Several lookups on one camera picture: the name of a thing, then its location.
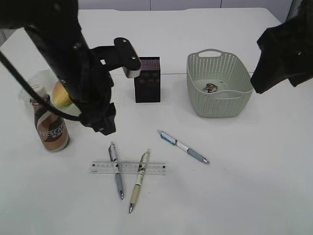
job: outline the pen grip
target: pen grip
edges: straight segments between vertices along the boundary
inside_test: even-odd
[[[135,185],[130,203],[134,203],[136,205],[139,193],[140,193],[140,186]]]
[[[203,156],[200,155],[199,153],[197,153],[196,151],[194,151],[193,149],[189,148],[189,149],[187,150],[187,153],[188,153],[190,156],[192,156],[192,157],[194,157],[195,159],[197,159],[197,160],[199,160],[200,162],[202,162]]]
[[[122,176],[120,173],[115,174],[115,180],[117,185],[117,191],[123,191],[123,182],[122,182]]]

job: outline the coffee bottle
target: coffee bottle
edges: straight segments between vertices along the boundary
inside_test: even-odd
[[[35,85],[32,88],[50,104],[50,96],[45,87]],[[69,141],[69,135],[63,118],[51,113],[34,99],[30,102],[34,108],[35,128],[46,150],[57,152],[64,149]]]

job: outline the pen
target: pen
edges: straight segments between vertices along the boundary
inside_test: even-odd
[[[110,154],[111,162],[113,162],[117,191],[121,199],[123,200],[124,198],[123,182],[122,182],[121,173],[119,172],[119,169],[118,169],[117,152],[116,152],[116,147],[115,147],[114,142],[111,142],[110,144],[109,154]]]
[[[206,159],[205,157],[201,156],[199,153],[197,153],[195,150],[187,147],[185,144],[179,142],[178,140],[176,140],[174,137],[171,137],[169,134],[165,133],[164,131],[157,131],[161,138],[168,141],[170,144],[177,146],[178,148],[180,148],[182,151],[188,153],[190,156],[194,157],[195,159],[197,159],[198,161],[205,163],[205,164],[210,164],[209,160]]]
[[[148,162],[149,162],[149,158],[150,158],[150,150],[148,149],[141,157],[140,160],[140,164],[139,164],[139,168],[138,168],[138,178],[137,178],[137,182],[135,184],[134,190],[133,190],[133,194],[132,194],[132,198],[131,198],[131,202],[129,205],[129,213],[132,213],[132,211],[134,210],[136,204],[137,204],[137,200],[138,200],[138,196],[140,193],[140,188],[141,188],[141,184],[142,184],[142,180],[143,177],[145,175],[146,172],[146,167],[148,166]]]

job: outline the black box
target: black box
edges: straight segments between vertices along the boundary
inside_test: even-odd
[[[161,102],[160,57],[140,57],[140,76],[134,78],[136,103]]]

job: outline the plastic basket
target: plastic basket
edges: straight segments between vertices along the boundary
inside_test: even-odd
[[[212,57],[200,54],[215,53]],[[214,93],[203,91],[207,83],[218,87]],[[187,87],[196,113],[205,118],[237,116],[249,101],[253,87],[240,59],[216,49],[190,54],[187,61]]]

